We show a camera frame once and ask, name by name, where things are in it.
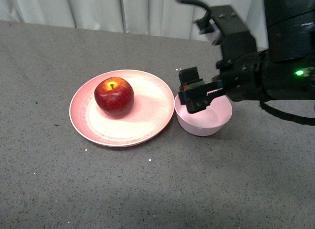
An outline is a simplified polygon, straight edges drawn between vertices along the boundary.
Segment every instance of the gray table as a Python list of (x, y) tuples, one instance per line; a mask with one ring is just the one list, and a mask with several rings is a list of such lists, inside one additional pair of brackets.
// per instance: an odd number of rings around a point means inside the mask
[[(313, 228), (314, 128), (256, 101), (233, 102), (212, 136), (174, 114), (121, 149), (70, 122), (73, 95), (99, 74), (146, 71), (175, 95), (176, 69), (198, 66), (208, 82), (220, 59), (203, 41), (0, 22), (0, 228)], [(271, 104), (314, 116), (313, 101)]]

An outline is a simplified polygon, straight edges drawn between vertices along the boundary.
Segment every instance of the red apple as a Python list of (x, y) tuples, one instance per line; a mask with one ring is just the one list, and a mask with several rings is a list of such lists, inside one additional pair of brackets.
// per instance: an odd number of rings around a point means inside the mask
[(131, 85), (120, 77), (110, 77), (100, 82), (94, 91), (94, 97), (98, 106), (114, 118), (127, 115), (134, 102)]

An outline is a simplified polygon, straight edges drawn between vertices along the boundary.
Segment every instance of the pink bowl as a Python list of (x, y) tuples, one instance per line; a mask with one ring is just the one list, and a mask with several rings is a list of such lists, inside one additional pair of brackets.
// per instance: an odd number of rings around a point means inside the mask
[(215, 98), (206, 110), (190, 114), (186, 105), (181, 105), (178, 95), (174, 100), (177, 119), (187, 132), (207, 136), (216, 133), (232, 116), (232, 105), (226, 96)]

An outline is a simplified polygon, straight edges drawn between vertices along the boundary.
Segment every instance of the cable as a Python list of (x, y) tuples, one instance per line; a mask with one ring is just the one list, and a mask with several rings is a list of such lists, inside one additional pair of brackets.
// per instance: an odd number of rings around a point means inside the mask
[(205, 4), (202, 1), (199, 0), (176, 0), (177, 2), (183, 3), (183, 4), (190, 4), (190, 5), (196, 5), (196, 6), (200, 6), (202, 8), (204, 8), (207, 12), (208, 15), (211, 16), (212, 12), (211, 9), (209, 8), (209, 6), (207, 4)]

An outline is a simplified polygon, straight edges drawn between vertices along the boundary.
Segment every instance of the plate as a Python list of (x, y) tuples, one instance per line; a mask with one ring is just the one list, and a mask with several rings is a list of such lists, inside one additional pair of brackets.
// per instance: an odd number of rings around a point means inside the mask
[[(106, 115), (94, 98), (96, 86), (118, 76), (134, 91), (134, 105), (121, 119)], [(86, 82), (73, 96), (69, 114), (74, 128), (86, 139), (104, 146), (127, 147), (143, 143), (160, 133), (174, 112), (174, 96), (160, 78), (139, 70), (116, 70)]]

